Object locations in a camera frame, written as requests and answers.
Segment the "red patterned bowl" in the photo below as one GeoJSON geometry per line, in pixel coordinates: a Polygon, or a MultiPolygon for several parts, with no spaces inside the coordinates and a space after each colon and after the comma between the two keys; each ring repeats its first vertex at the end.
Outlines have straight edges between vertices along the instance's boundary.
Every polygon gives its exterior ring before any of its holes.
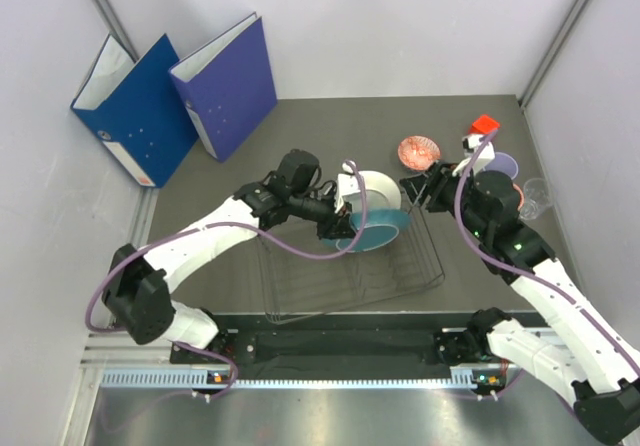
{"type": "Polygon", "coordinates": [[[441,159],[439,146],[432,139],[419,135],[403,139],[397,148],[397,155],[403,166],[418,172],[428,170],[441,159]]]}

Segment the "teal plate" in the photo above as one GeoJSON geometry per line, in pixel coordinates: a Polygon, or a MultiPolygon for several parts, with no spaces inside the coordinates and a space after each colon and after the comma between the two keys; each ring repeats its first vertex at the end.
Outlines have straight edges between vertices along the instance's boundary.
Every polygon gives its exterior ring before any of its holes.
{"type": "Polygon", "coordinates": [[[349,215],[349,225],[355,232],[364,230],[350,253],[368,252],[388,245],[411,222],[409,214],[399,209],[368,210],[366,221],[362,220],[362,216],[361,212],[349,215]]]}

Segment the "white plate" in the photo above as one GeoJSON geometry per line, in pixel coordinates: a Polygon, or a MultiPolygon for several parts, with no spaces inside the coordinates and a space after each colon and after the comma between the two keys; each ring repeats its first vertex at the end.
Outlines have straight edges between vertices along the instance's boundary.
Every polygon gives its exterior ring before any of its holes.
{"type": "Polygon", "coordinates": [[[398,184],[388,175],[378,171],[361,171],[366,190],[366,209],[399,210],[402,196],[398,184]]]}

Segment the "lilac plastic cup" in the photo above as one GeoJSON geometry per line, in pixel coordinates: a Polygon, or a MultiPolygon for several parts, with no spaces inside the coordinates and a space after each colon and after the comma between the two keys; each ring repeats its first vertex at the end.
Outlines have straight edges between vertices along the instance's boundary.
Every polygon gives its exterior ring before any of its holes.
{"type": "Polygon", "coordinates": [[[497,171],[515,179],[519,173],[517,161],[507,153],[496,152],[494,159],[485,167],[486,171],[497,171]]]}

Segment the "pink plastic cup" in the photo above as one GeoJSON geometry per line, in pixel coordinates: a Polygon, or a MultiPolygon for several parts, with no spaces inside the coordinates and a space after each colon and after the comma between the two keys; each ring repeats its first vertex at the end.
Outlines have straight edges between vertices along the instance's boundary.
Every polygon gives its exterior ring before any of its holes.
{"type": "Polygon", "coordinates": [[[524,206],[525,196],[520,186],[518,186],[517,184],[513,184],[513,188],[519,195],[519,203],[517,206],[517,211],[520,212],[524,206]]]}

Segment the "clear drinking glass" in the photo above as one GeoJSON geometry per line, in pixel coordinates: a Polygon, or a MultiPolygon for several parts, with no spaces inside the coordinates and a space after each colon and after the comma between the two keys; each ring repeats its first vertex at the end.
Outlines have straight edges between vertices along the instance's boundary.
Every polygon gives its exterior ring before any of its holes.
{"type": "Polygon", "coordinates": [[[532,178],[522,187],[524,203],[520,209],[520,218],[525,221],[537,219],[553,206],[553,197],[544,178],[532,178]]]}

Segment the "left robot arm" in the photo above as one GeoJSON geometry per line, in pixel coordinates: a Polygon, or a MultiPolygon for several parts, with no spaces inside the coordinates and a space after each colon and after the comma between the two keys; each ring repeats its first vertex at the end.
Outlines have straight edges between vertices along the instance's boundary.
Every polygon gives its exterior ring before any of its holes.
{"type": "Polygon", "coordinates": [[[173,236],[140,249],[120,247],[96,298],[113,315],[119,329],[138,345],[158,339],[185,343],[205,362],[226,353],[227,340],[204,310],[173,300],[177,287],[224,252],[262,236],[282,249],[292,246],[275,238],[270,229],[296,217],[316,224],[319,237],[349,239],[353,249],[361,237],[349,219],[347,196],[366,198],[365,181],[347,160],[326,194],[318,183],[318,159],[292,150],[262,180],[241,186],[218,208],[173,236]]]}

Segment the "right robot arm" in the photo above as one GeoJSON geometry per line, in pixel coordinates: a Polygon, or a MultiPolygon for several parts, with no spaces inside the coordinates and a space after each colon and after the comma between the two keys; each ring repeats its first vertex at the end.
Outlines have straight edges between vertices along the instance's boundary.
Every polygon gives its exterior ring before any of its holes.
{"type": "Polygon", "coordinates": [[[617,445],[639,428],[639,351],[578,289],[553,249],[520,219],[520,195],[498,171],[456,173],[451,163],[400,182],[410,201],[448,212],[467,245],[524,298],[563,342],[558,348],[497,308],[476,312],[469,354],[514,363],[552,389],[597,441],[617,445]]]}

